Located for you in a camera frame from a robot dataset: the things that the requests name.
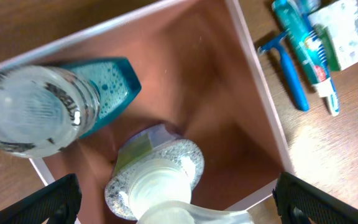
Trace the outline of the blue disposable razor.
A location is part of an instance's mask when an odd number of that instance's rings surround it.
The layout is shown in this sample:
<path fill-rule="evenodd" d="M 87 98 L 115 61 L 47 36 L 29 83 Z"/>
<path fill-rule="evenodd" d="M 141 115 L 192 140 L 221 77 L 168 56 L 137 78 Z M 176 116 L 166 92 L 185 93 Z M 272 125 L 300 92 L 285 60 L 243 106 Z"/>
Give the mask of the blue disposable razor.
<path fill-rule="evenodd" d="M 293 61 L 282 45 L 282 40 L 286 36 L 287 33 L 285 31 L 279 34 L 269 32 L 259 40 L 257 53 L 263 55 L 273 49 L 278 52 L 280 68 L 283 72 L 284 86 L 287 88 L 288 96 L 297 110 L 306 112 L 310 109 L 306 94 L 301 86 Z"/>

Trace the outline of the teal mouthwash bottle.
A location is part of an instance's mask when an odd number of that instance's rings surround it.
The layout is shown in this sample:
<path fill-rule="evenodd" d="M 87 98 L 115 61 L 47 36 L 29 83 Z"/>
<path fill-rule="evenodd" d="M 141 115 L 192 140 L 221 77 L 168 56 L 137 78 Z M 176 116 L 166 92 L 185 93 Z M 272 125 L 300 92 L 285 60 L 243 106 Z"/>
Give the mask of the teal mouthwash bottle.
<path fill-rule="evenodd" d="M 125 57 L 0 70 L 0 149 L 55 154 L 116 119 L 140 92 Z"/>

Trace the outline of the purple pump soap bottle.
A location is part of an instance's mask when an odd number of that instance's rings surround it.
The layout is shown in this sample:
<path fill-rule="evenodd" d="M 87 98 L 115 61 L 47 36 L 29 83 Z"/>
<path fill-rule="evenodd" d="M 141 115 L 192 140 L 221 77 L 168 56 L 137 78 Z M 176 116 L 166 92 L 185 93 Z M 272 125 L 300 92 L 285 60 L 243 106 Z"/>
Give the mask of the purple pump soap bottle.
<path fill-rule="evenodd" d="M 157 124 L 131 137 L 118 152 L 104 190 L 110 211 L 136 223 L 252 223 L 247 210 L 212 210 L 191 204 L 204 171 L 196 143 Z"/>

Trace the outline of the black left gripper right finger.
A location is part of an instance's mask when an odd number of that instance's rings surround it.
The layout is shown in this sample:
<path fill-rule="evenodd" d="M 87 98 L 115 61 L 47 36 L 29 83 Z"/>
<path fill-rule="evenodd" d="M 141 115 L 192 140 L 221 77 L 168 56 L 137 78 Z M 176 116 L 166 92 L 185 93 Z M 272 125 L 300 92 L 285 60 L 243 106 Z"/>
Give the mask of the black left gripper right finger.
<path fill-rule="evenodd" d="M 272 195 L 282 223 L 358 224 L 358 209 L 288 172 L 282 172 Z"/>

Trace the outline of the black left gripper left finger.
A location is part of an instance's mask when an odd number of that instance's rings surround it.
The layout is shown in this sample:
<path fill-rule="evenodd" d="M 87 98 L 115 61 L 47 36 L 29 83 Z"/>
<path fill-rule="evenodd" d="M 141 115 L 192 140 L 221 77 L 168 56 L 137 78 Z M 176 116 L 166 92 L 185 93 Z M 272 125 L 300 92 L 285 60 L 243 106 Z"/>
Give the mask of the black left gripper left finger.
<path fill-rule="evenodd" d="M 68 174 L 0 211 L 0 223 L 74 223 L 82 193 L 76 174 Z"/>

